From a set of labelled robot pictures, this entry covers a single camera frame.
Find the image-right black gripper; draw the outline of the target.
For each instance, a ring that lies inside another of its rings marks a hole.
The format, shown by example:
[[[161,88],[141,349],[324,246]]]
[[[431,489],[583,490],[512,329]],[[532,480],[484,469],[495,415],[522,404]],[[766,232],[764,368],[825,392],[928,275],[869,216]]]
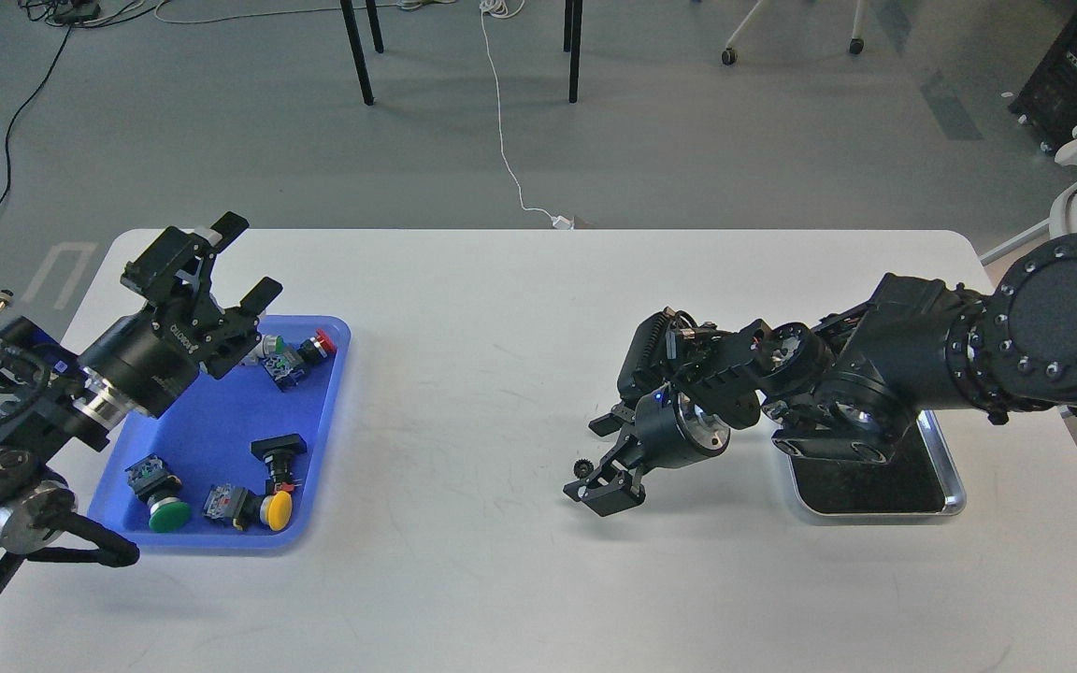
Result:
[[[564,494],[598,516],[641,506],[646,469],[675,469],[722,455],[731,427],[679,391],[654,391],[637,404],[616,404],[589,422],[598,437],[619,435],[586,479],[564,485]]]

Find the image-left black gripper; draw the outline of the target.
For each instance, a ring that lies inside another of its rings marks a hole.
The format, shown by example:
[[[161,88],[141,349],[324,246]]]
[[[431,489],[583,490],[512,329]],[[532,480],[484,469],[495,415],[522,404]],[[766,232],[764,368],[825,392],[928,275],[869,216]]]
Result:
[[[152,418],[166,413],[198,376],[222,379],[236,369],[261,339],[261,316],[283,291],[264,277],[238,306],[223,310],[215,302],[216,256],[248,227],[230,210],[210,227],[166,227],[121,277],[146,309],[118,319],[90,343],[79,357],[81,369]]]

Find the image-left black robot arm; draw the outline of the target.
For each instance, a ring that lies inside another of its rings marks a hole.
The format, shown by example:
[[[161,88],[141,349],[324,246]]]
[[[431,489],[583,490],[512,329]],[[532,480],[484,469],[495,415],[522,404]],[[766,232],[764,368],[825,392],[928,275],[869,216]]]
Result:
[[[90,348],[75,354],[25,318],[0,325],[0,595],[27,561],[131,566],[138,548],[76,509],[48,468],[69,440],[96,451],[127,413],[157,418],[201,371],[234,369],[258,341],[258,320],[281,294],[261,279],[238,306],[212,297],[219,254],[248,229],[227,212],[193,232],[167,227],[132,263],[122,285],[144,298]],[[0,316],[12,302],[0,291]]]

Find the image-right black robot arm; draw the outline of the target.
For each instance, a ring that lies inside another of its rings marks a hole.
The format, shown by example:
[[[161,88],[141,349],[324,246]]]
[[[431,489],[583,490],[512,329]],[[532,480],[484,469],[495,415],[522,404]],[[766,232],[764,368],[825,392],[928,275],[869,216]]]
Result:
[[[834,466],[828,486],[899,493],[910,511],[936,474],[914,455],[925,410],[1077,416],[1077,233],[1031,251],[991,294],[940,279],[885,274],[868,302],[817,325],[742,331],[663,309],[634,333],[617,378],[620,399],[589,427],[616,441],[581,459],[567,497],[599,516],[645,502],[644,476],[722,455],[731,432],[772,419],[792,464]]]

